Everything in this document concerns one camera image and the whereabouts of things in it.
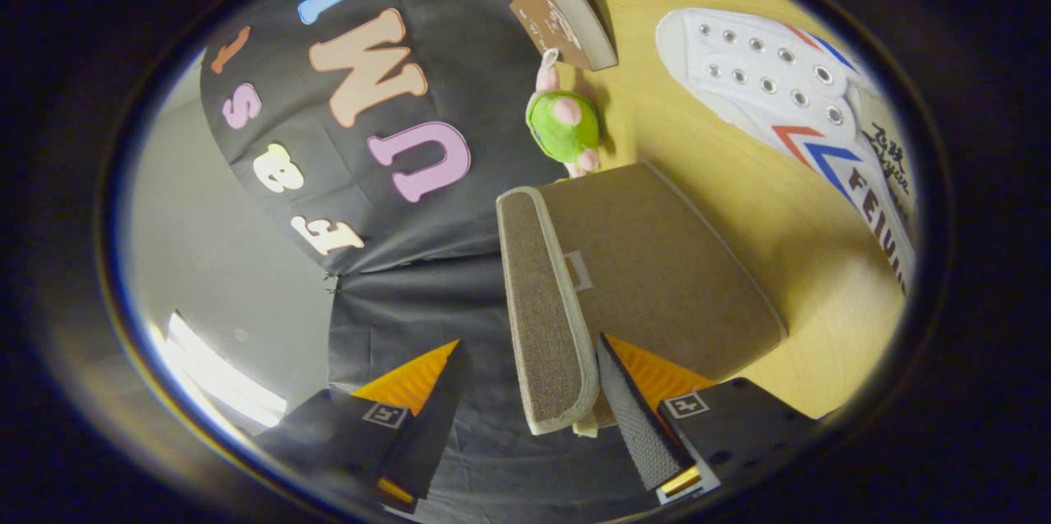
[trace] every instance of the yellow tabletop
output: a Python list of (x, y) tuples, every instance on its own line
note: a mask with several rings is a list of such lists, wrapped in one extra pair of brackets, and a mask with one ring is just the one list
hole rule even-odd
[(811, 417), (875, 365), (904, 308), (886, 257), (847, 200), (799, 161), (725, 124), (657, 56), (661, 18), (685, 7), (760, 15), (832, 38), (791, 0), (596, 0), (619, 65), (558, 64), (603, 120), (604, 168), (651, 161), (694, 200), (764, 289), (788, 339), (739, 375)]

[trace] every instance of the green plush toy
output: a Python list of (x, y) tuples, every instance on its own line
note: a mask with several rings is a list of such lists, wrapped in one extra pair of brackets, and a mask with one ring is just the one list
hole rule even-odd
[(559, 89), (557, 58), (557, 49), (544, 53), (526, 125), (543, 153), (565, 165), (570, 176), (581, 176), (598, 168), (598, 113), (580, 95)]

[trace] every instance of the white sneaker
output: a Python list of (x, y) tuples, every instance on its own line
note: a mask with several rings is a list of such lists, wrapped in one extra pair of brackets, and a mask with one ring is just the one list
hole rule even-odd
[(668, 13), (657, 25), (657, 51), (726, 123), (821, 172), (850, 200), (907, 292), (915, 266), (912, 162), (889, 103), (860, 63), (789, 25), (709, 8)]

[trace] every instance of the gray wall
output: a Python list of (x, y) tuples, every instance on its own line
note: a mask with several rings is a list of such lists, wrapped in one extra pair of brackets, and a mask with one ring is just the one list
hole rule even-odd
[(332, 282), (226, 166), (201, 109), (200, 70), (191, 66), (176, 86), (130, 173), (128, 295), (147, 324), (166, 326), (179, 310), (211, 349), (291, 410), (327, 385)]

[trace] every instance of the brown book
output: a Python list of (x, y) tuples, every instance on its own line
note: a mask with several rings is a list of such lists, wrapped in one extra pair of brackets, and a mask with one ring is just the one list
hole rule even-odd
[(588, 0), (513, 0), (511, 11), (537, 50), (556, 47), (572, 66), (600, 70), (617, 64), (617, 54)]

